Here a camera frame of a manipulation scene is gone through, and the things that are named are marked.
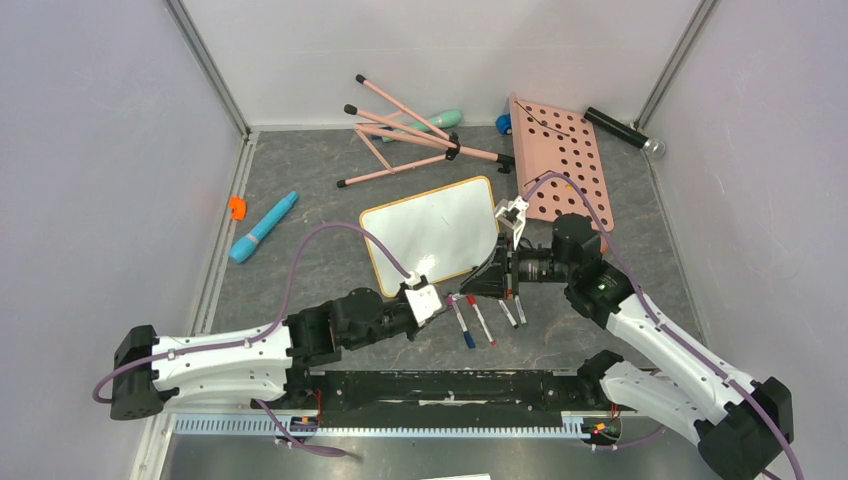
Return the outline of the yellow-framed whiteboard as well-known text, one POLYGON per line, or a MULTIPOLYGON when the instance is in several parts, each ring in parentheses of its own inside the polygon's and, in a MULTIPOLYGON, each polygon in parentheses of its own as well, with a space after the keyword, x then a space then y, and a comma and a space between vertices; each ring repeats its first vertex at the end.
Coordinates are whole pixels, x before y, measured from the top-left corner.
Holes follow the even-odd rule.
POLYGON ((499 234, 494 207, 489 179, 476 176, 367 209, 359 226, 405 270, 438 283, 488 258, 499 234))

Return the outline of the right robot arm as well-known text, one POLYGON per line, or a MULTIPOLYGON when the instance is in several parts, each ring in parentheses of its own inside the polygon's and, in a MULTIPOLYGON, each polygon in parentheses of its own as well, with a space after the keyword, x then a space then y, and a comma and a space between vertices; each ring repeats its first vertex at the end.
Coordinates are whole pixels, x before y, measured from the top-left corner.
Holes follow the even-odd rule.
POLYGON ((489 258, 461 283, 464 295, 516 299, 524 283, 555 283, 574 311, 631 345, 663 377, 603 351, 579 370, 577 392, 591 408, 609 402, 646 415, 690 441, 723 479, 754 479, 794 438, 792 397, 711 352, 680 328, 601 253, 588 218, 558 217, 548 247, 499 235, 489 258))

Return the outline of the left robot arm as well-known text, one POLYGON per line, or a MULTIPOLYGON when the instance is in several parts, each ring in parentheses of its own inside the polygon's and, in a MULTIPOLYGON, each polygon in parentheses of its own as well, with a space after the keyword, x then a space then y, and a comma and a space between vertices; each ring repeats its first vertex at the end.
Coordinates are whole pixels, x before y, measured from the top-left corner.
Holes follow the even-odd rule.
POLYGON ((314 394, 310 368, 400 334, 413 339, 443 307, 432 285, 403 287, 392 299, 358 288, 254 329, 173 337, 137 326, 114 354, 109 415, 136 420, 207 402, 302 407, 314 394))

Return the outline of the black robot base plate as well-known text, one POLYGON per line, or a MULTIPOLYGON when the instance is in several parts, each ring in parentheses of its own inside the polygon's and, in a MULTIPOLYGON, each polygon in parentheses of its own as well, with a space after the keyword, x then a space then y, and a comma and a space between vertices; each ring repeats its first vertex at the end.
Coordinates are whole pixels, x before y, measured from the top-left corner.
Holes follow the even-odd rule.
POLYGON ((554 427, 607 414, 598 383, 550 370, 325 371, 296 379, 273 410, 316 410, 322 427, 554 427))

